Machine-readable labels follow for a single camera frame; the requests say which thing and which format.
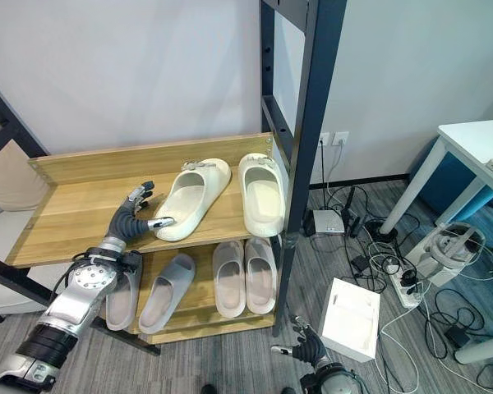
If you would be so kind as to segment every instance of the router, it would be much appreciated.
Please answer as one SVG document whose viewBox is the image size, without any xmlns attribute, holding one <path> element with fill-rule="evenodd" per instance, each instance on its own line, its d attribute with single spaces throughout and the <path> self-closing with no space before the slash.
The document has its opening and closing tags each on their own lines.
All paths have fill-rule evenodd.
<svg viewBox="0 0 493 394">
<path fill-rule="evenodd" d="M 331 210 L 312 211 L 316 234 L 340 234 L 345 233 L 342 218 Z"/>
<path fill-rule="evenodd" d="M 343 235 L 345 234 L 345 226 L 342 218 L 332 210 L 310 210 L 305 212 L 303 220 L 303 230 L 305 236 L 313 236 L 314 234 L 330 234 Z"/>
</svg>

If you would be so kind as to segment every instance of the white desk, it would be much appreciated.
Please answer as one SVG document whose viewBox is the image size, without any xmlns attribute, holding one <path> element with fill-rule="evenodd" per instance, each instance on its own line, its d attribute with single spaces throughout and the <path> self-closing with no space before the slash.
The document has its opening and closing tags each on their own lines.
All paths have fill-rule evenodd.
<svg viewBox="0 0 493 394">
<path fill-rule="evenodd" d="M 475 121 L 456 125 L 443 125 L 426 160 L 411 180 L 408 188 L 396 203 L 380 228 L 389 234 L 403 216 L 422 187 L 431 177 L 447 152 L 451 152 L 476 175 L 466 190 L 436 219 L 436 224 L 447 223 L 485 186 L 493 190 L 493 172 L 486 163 L 493 158 L 493 121 Z"/>
</svg>

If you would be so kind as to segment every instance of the baseboard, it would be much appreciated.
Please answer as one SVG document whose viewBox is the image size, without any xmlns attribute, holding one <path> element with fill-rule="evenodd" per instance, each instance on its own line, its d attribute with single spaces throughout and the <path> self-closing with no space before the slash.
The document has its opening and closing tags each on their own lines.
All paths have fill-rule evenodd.
<svg viewBox="0 0 493 394">
<path fill-rule="evenodd" d="M 408 179 L 409 174 L 396 174 L 396 175 L 387 175 L 387 176 L 375 176 L 373 178 L 360 178 L 360 179 L 349 179 L 346 181 L 333 181 L 329 182 L 330 187 L 335 186 L 351 186 L 351 185 L 360 185 L 362 183 L 374 183 L 374 182 L 384 182 L 384 181 L 403 181 Z M 326 187 L 326 183 L 313 183 L 309 185 L 309 190 L 314 189 L 323 189 Z"/>
</svg>

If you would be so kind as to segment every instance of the electrical outlet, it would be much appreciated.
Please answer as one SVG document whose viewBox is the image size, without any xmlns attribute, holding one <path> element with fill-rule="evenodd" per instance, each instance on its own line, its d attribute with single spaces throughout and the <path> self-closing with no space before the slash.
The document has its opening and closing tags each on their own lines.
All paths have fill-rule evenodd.
<svg viewBox="0 0 493 394">
<path fill-rule="evenodd" d="M 337 146 L 343 143 L 343 146 L 347 144 L 348 139 L 348 131 L 338 131 L 334 134 L 334 138 L 332 139 L 332 145 Z"/>
<path fill-rule="evenodd" d="M 318 146 L 320 146 L 320 142 L 323 141 L 323 146 L 327 146 L 329 144 L 330 133 L 320 133 L 320 139 L 318 140 Z"/>
</svg>

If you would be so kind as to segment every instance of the slipper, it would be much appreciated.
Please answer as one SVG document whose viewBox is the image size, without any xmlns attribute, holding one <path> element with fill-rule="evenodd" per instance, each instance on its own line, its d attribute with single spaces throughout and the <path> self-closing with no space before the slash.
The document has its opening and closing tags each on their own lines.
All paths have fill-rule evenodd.
<svg viewBox="0 0 493 394">
<path fill-rule="evenodd" d="M 154 280 L 150 297 L 139 317 L 139 329 L 144 334 L 156 333 L 164 327 L 195 275 L 194 260 L 183 253 L 175 256 L 161 271 Z"/>
<path fill-rule="evenodd" d="M 215 306 L 225 318 L 235 318 L 245 309 L 245 269 L 240 241 L 223 242 L 214 250 Z"/>
<path fill-rule="evenodd" d="M 246 229 L 267 238 L 283 230 L 284 192 L 277 163 L 262 153 L 249 153 L 239 163 Z"/>
<path fill-rule="evenodd" d="M 132 272 L 124 272 L 115 290 L 106 296 L 106 325 L 112 331 L 123 330 L 135 319 L 139 285 L 142 276 L 142 257 L 131 263 Z"/>
<path fill-rule="evenodd" d="M 175 223 L 158 229 L 155 232 L 157 238 L 174 242 L 189 236 L 223 192 L 231 176 L 230 166 L 219 158 L 185 163 L 168 198 L 155 214 L 156 218 L 172 217 Z"/>
<path fill-rule="evenodd" d="M 246 306 L 255 314 L 269 313 L 276 303 L 276 264 L 267 240 L 252 238 L 245 246 Z"/>
</svg>

